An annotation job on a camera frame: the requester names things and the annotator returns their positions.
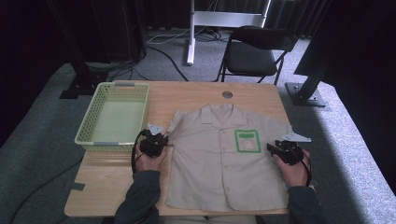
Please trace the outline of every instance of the white cloth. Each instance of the white cloth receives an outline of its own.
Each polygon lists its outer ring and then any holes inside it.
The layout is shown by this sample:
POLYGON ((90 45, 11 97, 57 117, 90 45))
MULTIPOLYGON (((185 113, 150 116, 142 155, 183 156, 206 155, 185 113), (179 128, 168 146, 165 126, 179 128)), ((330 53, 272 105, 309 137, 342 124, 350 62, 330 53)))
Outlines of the white cloth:
POLYGON ((177 111, 167 131, 174 146, 168 205, 223 212, 287 207, 266 144, 291 133, 289 124, 235 105, 206 105, 177 111))

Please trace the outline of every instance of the person's arm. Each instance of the person's arm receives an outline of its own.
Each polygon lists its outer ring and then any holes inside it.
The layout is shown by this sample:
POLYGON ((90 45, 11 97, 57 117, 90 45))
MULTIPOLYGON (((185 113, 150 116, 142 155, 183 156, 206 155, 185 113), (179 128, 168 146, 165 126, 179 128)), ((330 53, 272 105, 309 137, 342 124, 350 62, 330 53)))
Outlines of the person's arm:
MULTIPOLYGON (((308 162, 309 152, 304 150, 303 162, 308 162)), ((328 223, 313 189, 306 186, 308 173, 301 162, 292 166, 284 163, 277 155, 274 160, 282 171, 283 178, 289 187, 289 224, 328 223)))
POLYGON ((147 170, 134 174, 134 183, 117 209, 115 223, 130 224, 145 220, 158 223, 159 215, 155 203, 160 199, 160 172, 147 170))
POLYGON ((115 223, 158 223, 159 213, 155 207, 161 196, 160 171, 166 157, 166 150, 157 158, 142 155, 136 147, 136 173, 134 183, 125 196, 125 201, 117 209, 115 223))
POLYGON ((289 224, 327 223, 315 191, 309 187, 289 188, 289 224))

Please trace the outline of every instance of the black chair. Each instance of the black chair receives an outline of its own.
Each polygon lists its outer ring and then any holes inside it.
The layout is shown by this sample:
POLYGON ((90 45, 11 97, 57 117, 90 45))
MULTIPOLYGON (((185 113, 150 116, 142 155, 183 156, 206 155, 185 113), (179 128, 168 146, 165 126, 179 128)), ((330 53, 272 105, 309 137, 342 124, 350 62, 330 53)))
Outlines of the black chair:
POLYGON ((265 77, 276 74, 276 85, 284 57, 291 52, 298 40, 290 30, 273 30, 257 26, 242 26, 233 31, 227 43, 218 77, 225 76, 265 77), (273 50, 281 50, 275 60, 273 50))

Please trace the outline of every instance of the gray carpet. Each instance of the gray carpet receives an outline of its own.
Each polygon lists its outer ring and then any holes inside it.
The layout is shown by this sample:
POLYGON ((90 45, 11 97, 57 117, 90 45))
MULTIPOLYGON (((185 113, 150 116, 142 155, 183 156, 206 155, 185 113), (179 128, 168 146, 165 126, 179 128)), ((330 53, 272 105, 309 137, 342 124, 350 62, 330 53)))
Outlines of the gray carpet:
MULTIPOLYGON (((157 31, 150 35, 180 31, 157 31)), ((311 152, 318 198, 330 223, 396 223, 396 200, 376 166, 356 126, 332 86, 318 87, 327 109, 296 106, 284 84, 304 82, 293 74, 308 40, 300 40, 287 55, 278 90, 293 130, 313 139, 302 144, 311 152)), ((211 81, 219 70, 226 43, 196 42, 193 66, 185 65, 186 38, 151 45, 168 53, 189 81, 211 81)), ((183 78, 160 52, 147 49, 147 57, 133 73, 113 70, 109 78, 180 80, 183 78)), ((108 64, 90 63, 92 67, 108 64)), ((74 143, 91 96, 60 100, 74 77, 70 64, 52 76, 30 111, 0 149, 0 223, 101 223, 101 217, 75 218, 64 214, 84 149, 74 143)), ((226 77, 228 82, 255 82, 253 77, 226 77)), ((273 83, 268 77, 264 82, 273 83)), ((265 216, 266 223, 288 223, 288 217, 265 216)))

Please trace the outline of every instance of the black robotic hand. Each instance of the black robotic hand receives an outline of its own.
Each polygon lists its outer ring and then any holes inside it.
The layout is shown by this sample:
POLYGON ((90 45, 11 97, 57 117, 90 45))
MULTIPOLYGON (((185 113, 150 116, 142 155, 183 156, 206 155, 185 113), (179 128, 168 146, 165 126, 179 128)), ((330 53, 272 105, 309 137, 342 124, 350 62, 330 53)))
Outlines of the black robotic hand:
POLYGON ((168 136, 164 137, 161 133, 152 135, 150 130, 143 130, 146 139, 140 142, 140 151, 150 157, 159 157, 163 148, 168 144, 168 136))
POLYGON ((271 155, 276 154, 283 162, 289 165, 294 165, 304 158, 303 149, 297 146, 296 142, 276 140, 275 146, 267 144, 267 148, 271 152, 271 155))

